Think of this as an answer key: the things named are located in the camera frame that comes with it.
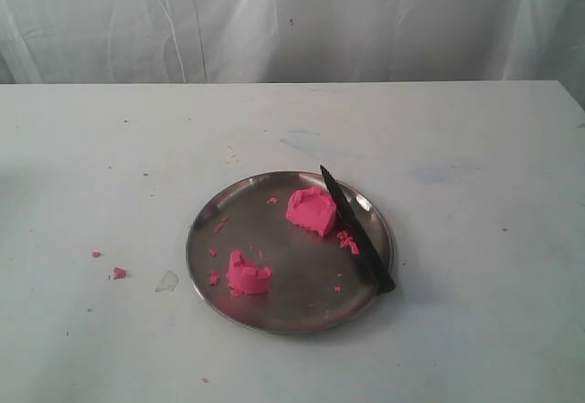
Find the pink clay lump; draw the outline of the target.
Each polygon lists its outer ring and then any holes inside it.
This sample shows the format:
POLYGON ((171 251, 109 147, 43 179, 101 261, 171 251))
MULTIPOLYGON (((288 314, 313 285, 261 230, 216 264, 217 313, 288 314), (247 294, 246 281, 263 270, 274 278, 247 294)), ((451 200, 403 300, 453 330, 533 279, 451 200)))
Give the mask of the pink clay lump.
POLYGON ((285 218, 297 227, 326 237, 335 225, 337 208, 330 194, 319 186, 295 190, 285 218))
POLYGON ((272 270, 269 267, 256 266, 240 250, 235 249, 229 255, 226 277, 232 297, 261 295, 267 293, 271 287, 272 270))

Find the black knife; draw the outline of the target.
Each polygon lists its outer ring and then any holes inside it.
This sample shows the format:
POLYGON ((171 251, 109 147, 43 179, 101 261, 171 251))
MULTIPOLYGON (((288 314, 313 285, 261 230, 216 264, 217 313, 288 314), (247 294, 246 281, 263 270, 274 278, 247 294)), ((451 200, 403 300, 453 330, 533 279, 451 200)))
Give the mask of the black knife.
POLYGON ((343 189, 322 164, 320 165, 320 170, 327 190, 336 204, 338 216, 347 226, 348 232, 354 239, 359 250, 359 257, 367 265, 369 275, 376 286, 377 295, 393 292, 396 289, 396 283, 392 279, 388 267, 379 257, 373 242, 357 219, 343 189))

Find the pink smear crumb on plate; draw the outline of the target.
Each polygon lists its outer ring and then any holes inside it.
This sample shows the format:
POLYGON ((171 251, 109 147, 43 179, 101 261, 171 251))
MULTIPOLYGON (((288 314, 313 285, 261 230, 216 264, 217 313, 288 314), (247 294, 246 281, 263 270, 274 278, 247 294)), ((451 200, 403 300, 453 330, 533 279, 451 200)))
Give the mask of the pink smear crumb on plate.
POLYGON ((336 234, 339 241, 340 249, 349 249, 352 255, 359 255, 360 249, 356 243, 356 240, 346 230, 341 230, 336 234))

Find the pink crumbs upper left plate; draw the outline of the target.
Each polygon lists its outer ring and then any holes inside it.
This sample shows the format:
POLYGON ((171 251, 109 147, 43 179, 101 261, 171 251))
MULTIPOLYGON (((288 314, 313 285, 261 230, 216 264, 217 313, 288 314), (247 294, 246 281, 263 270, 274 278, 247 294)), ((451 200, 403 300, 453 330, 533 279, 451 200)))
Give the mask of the pink crumbs upper left plate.
POLYGON ((229 218, 228 217, 224 217, 220 220, 220 222, 214 227, 213 232, 214 233, 218 233, 221 229, 223 229, 226 224, 228 223, 229 218))

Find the round steel plate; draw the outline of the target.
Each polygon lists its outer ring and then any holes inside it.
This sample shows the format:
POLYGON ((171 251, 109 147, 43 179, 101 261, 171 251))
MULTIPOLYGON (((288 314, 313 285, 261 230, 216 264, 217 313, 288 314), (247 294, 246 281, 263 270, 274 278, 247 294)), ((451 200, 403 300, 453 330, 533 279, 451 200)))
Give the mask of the round steel plate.
POLYGON ((321 238, 285 218, 293 192, 312 186, 324 186, 321 175, 273 171, 226 187, 201 208, 186 241, 186 263, 197 293, 216 312, 269 333, 309 334, 356 317, 377 298, 363 259, 339 248, 342 223, 321 238), (224 217, 228 223, 214 233, 224 217), (231 296, 226 273, 235 249, 271 268, 267 293, 231 296), (209 284, 213 270, 217 286, 209 284))

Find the clear tape scrap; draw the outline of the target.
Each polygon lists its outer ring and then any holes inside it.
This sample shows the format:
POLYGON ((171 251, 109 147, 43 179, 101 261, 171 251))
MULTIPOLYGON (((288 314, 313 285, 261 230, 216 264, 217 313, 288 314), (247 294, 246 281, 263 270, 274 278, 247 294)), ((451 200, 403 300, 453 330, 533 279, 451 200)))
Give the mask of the clear tape scrap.
POLYGON ((155 287, 155 292, 173 292, 179 283, 178 276, 171 270, 168 270, 155 287))

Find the pink crumb on table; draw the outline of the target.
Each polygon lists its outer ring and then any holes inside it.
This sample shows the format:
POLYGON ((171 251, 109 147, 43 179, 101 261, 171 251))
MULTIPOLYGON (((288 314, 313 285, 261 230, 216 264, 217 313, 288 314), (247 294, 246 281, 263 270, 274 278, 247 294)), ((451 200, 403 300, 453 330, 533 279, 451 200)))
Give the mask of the pink crumb on table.
POLYGON ((112 278, 117 281, 117 280, 121 280, 121 279, 125 279, 128 276, 128 271, 120 268, 120 267, 115 267, 113 269, 113 273, 112 273, 112 278))

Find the white curtain backdrop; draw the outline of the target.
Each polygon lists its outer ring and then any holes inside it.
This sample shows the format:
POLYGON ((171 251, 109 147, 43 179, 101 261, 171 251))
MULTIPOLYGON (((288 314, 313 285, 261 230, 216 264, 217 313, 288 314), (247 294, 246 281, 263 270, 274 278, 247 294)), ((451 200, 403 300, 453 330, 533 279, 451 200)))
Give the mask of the white curtain backdrop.
POLYGON ((584 0, 1 0, 1 77, 579 89, 584 0))

